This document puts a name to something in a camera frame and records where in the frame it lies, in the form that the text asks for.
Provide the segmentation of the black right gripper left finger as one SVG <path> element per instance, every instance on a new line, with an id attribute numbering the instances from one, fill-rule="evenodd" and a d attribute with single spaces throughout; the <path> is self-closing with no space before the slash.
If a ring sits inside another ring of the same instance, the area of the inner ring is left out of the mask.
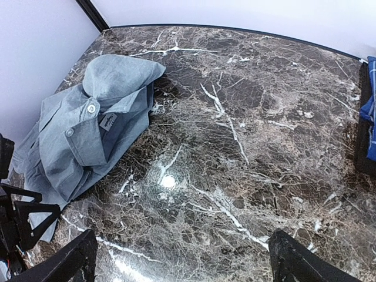
<path id="1" fill-rule="evenodd" d="M 11 278 L 11 281 L 94 281 L 98 243 L 85 230 L 55 255 Z"/>

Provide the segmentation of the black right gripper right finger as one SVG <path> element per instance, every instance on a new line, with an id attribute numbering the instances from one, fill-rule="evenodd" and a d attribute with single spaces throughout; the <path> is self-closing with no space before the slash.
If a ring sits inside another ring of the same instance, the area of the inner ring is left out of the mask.
<path id="1" fill-rule="evenodd" d="M 268 247 L 274 281 L 358 281 L 320 259 L 282 229 L 273 232 Z"/>

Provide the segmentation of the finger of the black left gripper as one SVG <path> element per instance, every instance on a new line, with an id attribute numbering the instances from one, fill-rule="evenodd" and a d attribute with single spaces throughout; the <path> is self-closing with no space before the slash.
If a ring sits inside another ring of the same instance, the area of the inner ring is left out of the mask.
<path id="1" fill-rule="evenodd" d="M 57 204 L 15 202 L 15 222 L 22 251 L 32 249 L 47 229 L 58 219 L 61 210 Z"/>
<path id="2" fill-rule="evenodd" d="M 1 189 L 10 196 L 12 194 L 27 196 L 33 198 L 32 203 L 40 203 L 42 201 L 42 195 L 38 192 L 33 192 L 25 189 L 20 189 L 15 186 L 11 186 L 5 183 L 1 183 Z"/>

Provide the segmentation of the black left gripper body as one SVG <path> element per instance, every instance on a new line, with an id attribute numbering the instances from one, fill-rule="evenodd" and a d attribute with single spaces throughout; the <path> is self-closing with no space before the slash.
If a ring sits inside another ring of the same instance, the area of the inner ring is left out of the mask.
<path id="1" fill-rule="evenodd" d="M 14 151 L 14 142 L 1 135 L 1 180 L 8 178 L 9 165 Z M 11 198 L 1 187 L 1 261 L 7 264 L 7 273 L 18 272 L 18 258 L 12 249 L 12 235 L 15 227 L 11 223 L 9 211 Z"/>

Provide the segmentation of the grey long sleeve shirt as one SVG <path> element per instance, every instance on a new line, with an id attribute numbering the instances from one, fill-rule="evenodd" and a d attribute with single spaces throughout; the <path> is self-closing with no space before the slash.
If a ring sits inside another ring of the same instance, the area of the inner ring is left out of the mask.
<path id="1" fill-rule="evenodd" d="M 104 178 L 147 129 L 153 84 L 165 70 L 154 61 L 102 55 L 80 84 L 45 98 L 12 159 L 25 189 L 64 208 Z"/>

